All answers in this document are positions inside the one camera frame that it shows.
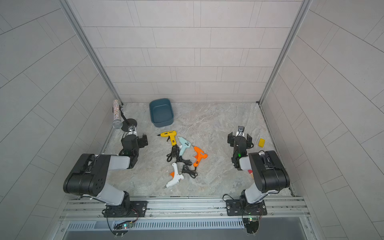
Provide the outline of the yellow hot glue gun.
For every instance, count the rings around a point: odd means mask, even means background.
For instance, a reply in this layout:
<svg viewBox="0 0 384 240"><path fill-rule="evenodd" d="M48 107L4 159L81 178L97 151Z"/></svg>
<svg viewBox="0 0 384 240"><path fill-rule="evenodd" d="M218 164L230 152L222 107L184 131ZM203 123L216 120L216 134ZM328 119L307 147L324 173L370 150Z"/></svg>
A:
<svg viewBox="0 0 384 240"><path fill-rule="evenodd" d="M168 131L168 132L163 132L161 134L158 134L159 137L163 137L163 138L167 137L167 141L170 140L172 144L171 152L167 155L167 162L171 162L173 158L175 158L177 161L179 158L180 148L176 141L176 135L177 135L176 131Z"/></svg>

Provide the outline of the orange hot glue gun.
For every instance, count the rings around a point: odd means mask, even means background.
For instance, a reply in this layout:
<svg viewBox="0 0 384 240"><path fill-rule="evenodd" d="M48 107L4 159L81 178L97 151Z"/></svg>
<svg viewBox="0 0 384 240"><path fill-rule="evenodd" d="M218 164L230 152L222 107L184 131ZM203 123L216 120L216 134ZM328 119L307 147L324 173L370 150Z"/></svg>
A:
<svg viewBox="0 0 384 240"><path fill-rule="evenodd" d="M196 161L193 163L193 166L195 169L191 170L187 165L184 165L182 169L182 174L189 174L193 179L195 179L198 176L197 167L200 164L200 161L208 157L208 155L199 147L194 146L194 150L197 153L197 155L195 156Z"/></svg>

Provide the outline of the teal plastic storage box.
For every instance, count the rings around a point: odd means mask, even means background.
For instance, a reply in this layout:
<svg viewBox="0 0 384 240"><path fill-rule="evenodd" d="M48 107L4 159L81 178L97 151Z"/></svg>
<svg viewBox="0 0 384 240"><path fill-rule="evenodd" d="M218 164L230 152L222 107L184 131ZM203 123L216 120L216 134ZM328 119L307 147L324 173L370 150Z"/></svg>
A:
<svg viewBox="0 0 384 240"><path fill-rule="evenodd" d="M167 98L150 102L151 122L155 127L161 128L171 125L174 122L174 112L171 101Z"/></svg>

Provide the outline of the mint green hot glue gun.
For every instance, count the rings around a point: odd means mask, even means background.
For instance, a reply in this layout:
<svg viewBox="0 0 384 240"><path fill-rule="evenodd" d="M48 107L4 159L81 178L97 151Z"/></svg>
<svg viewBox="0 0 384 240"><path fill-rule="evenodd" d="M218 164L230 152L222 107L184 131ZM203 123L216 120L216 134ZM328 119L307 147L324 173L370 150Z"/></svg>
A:
<svg viewBox="0 0 384 240"><path fill-rule="evenodd" d="M186 139L184 139L183 137L179 137L179 141L180 141L181 145L180 145L180 151L179 151L179 156L177 158L177 162L181 162L187 166L191 166L193 164L192 161L191 160L184 160L183 154L185 153L186 149L189 149L192 146L192 144L189 141L187 141Z"/></svg>

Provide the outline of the white hot glue gun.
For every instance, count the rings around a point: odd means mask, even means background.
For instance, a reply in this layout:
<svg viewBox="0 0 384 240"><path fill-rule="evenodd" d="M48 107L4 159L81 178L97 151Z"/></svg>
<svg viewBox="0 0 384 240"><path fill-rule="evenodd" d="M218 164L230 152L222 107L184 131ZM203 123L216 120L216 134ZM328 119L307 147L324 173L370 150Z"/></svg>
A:
<svg viewBox="0 0 384 240"><path fill-rule="evenodd" d="M174 169L173 179L170 180L163 189L170 188L176 184L178 184L180 181L184 180L184 176L182 174L179 174L177 163L172 163L172 167Z"/></svg>

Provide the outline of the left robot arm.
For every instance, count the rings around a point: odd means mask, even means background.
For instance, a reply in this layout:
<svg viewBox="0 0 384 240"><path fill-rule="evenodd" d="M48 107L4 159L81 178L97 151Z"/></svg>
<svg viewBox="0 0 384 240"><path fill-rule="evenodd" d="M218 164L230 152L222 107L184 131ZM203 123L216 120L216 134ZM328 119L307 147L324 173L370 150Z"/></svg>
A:
<svg viewBox="0 0 384 240"><path fill-rule="evenodd" d="M129 194L106 183L108 172L132 169L138 161L139 151L148 145L146 135L141 138L137 124L130 123L124 129L123 149L118 155L82 154L64 181L67 194L89 196L110 207L131 210Z"/></svg>

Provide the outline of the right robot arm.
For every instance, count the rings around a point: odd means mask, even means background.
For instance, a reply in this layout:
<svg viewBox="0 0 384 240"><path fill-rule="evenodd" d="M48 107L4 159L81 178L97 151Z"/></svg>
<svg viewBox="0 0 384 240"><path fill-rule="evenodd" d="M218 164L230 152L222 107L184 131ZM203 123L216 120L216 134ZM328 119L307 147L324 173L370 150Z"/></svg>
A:
<svg viewBox="0 0 384 240"><path fill-rule="evenodd" d="M237 132L228 134L228 144L234 148L231 158L239 171L252 171L254 183L242 191L242 206L259 204L269 194L278 194L290 186L290 177L275 151L261 150L247 153L254 147L252 137L244 136L245 127L238 126Z"/></svg>

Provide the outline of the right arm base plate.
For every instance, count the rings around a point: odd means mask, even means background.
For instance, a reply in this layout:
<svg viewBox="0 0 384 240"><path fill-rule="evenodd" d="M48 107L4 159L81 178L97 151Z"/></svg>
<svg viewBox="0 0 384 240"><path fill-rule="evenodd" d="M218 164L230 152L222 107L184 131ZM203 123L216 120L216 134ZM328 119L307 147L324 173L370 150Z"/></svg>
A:
<svg viewBox="0 0 384 240"><path fill-rule="evenodd" d="M225 200L228 216L266 216L268 214L265 202L249 204L243 200Z"/></svg>

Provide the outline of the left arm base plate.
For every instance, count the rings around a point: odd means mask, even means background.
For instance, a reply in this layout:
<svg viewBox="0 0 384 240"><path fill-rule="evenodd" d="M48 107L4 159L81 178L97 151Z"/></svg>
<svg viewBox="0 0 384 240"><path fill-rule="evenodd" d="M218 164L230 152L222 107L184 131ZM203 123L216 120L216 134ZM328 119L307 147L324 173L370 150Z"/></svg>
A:
<svg viewBox="0 0 384 240"><path fill-rule="evenodd" d="M119 206L106 205L102 211L105 218L137 218L144 217L147 210L148 201L133 201L126 206L127 202L123 202Z"/></svg>

